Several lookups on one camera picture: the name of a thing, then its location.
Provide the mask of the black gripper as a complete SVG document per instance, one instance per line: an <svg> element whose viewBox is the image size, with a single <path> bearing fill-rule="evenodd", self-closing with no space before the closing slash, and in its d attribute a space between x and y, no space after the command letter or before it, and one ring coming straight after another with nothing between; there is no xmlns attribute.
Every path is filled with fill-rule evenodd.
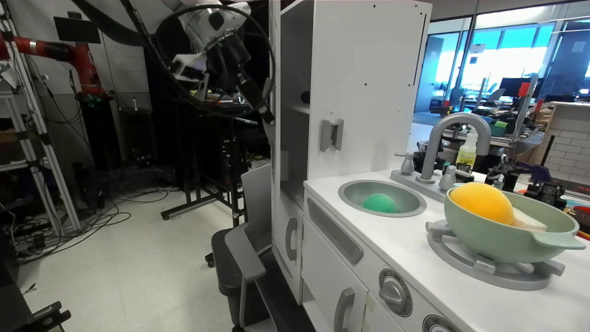
<svg viewBox="0 0 590 332"><path fill-rule="evenodd" d="M245 99L256 95L256 82L245 71L250 53L235 33L213 38L206 47L206 57L208 68L221 88L237 90Z"/></svg>

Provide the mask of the red robot arm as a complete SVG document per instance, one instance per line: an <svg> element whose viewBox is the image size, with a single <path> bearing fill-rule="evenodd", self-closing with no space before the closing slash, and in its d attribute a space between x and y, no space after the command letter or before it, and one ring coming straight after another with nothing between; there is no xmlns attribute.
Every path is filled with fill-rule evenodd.
<svg viewBox="0 0 590 332"><path fill-rule="evenodd" d="M18 53L23 55L36 55L53 58L58 62L69 64L79 81L79 88L86 95L105 95L105 88L101 86L101 79L97 75L97 68L90 47L82 42L64 44L64 42L49 42L49 40L36 40L29 36L18 36L7 31L0 33L0 58L7 60L9 51L7 46L16 46Z"/></svg>

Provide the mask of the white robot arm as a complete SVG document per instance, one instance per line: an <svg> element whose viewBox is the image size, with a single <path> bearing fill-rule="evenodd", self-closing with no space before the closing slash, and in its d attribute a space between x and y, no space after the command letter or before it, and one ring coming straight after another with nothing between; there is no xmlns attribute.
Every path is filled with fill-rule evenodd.
<svg viewBox="0 0 590 332"><path fill-rule="evenodd" d="M245 70L250 53L237 35L250 14L245 0L223 3L221 0L160 0L176 12L176 22L189 40L189 49L175 53L171 73L191 82L189 94L206 101L235 94L239 103L258 103L261 88Z"/></svg>

